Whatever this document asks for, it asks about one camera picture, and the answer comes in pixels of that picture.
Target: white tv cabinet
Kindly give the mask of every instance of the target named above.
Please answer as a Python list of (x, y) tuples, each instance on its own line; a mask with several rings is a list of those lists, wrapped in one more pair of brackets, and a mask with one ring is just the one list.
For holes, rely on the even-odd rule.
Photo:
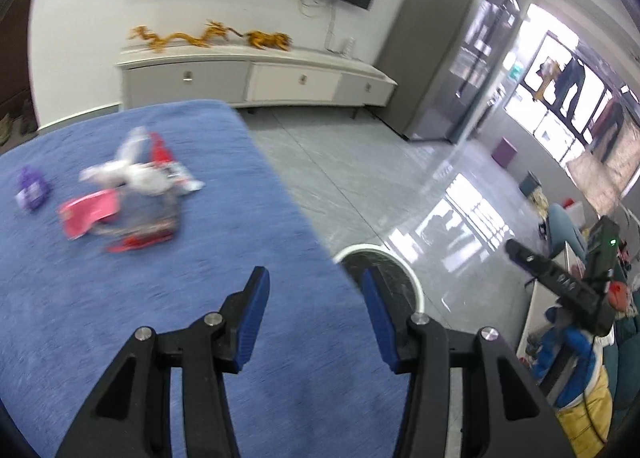
[(188, 99), (252, 106), (385, 106), (396, 83), (361, 61), (313, 50), (244, 45), (123, 50), (123, 108)]

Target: cabinet drawer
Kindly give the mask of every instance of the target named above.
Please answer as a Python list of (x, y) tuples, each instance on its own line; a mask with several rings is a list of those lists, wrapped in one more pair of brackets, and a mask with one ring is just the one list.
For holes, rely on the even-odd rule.
[(248, 99), (268, 101), (331, 102), (340, 73), (298, 66), (255, 64)]
[(199, 61), (126, 70), (130, 108), (190, 99), (242, 102), (250, 63)]
[(364, 103), (371, 106), (386, 106), (396, 84), (384, 79), (367, 79), (365, 81)]
[(334, 102), (341, 106), (385, 106), (394, 88), (389, 80), (345, 73), (340, 78)]

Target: table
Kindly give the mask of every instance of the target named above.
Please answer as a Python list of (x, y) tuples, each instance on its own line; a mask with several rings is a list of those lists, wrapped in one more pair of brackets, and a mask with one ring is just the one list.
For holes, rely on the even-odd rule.
[[(162, 135), (206, 184), (182, 199), (176, 238), (121, 254), (105, 251), (107, 236), (68, 241), (57, 206), (96, 190), (78, 182), (79, 171), (113, 158), (135, 126)], [(14, 199), (23, 164), (53, 185), (33, 215)], [(408, 377), (382, 361), (362, 296), (226, 104), (120, 112), (18, 146), (0, 157), (0, 206), (0, 398), (42, 458), (54, 456), (137, 327), (188, 326), (244, 287), (255, 265), (270, 272), (271, 295), (252, 360), (225, 379), (241, 455), (393, 454)], [(182, 458), (180, 375), (173, 376), (172, 442)]]
[[(569, 271), (571, 266), (580, 260), (575, 255), (569, 244), (564, 242), (564, 250), (560, 252), (553, 261), (565, 270)], [(518, 349), (516, 350), (516, 356), (518, 358), (524, 358), (526, 356), (527, 337), (529, 334), (548, 324), (548, 321), (545, 318), (545, 312), (556, 304), (556, 300), (558, 300), (558, 296), (556, 294), (540, 284), (537, 279), (534, 281), (529, 311), (527, 312), (522, 337), (518, 344)]]

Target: pink package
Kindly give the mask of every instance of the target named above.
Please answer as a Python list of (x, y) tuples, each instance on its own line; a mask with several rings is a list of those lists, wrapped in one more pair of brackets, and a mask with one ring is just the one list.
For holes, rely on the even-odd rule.
[(118, 192), (105, 189), (65, 202), (58, 209), (58, 214), (66, 237), (75, 240), (87, 234), (95, 222), (107, 219), (119, 210)]

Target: black trash can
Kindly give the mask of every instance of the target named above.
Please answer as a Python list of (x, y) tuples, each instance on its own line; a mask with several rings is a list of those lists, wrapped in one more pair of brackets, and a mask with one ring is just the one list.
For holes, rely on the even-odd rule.
[(526, 175), (524, 180), (520, 183), (519, 187), (520, 192), (524, 194), (525, 198), (529, 198), (529, 196), (531, 196), (531, 193), (533, 193), (533, 191), (540, 187), (540, 180), (536, 178), (536, 175), (529, 171), (529, 174)]

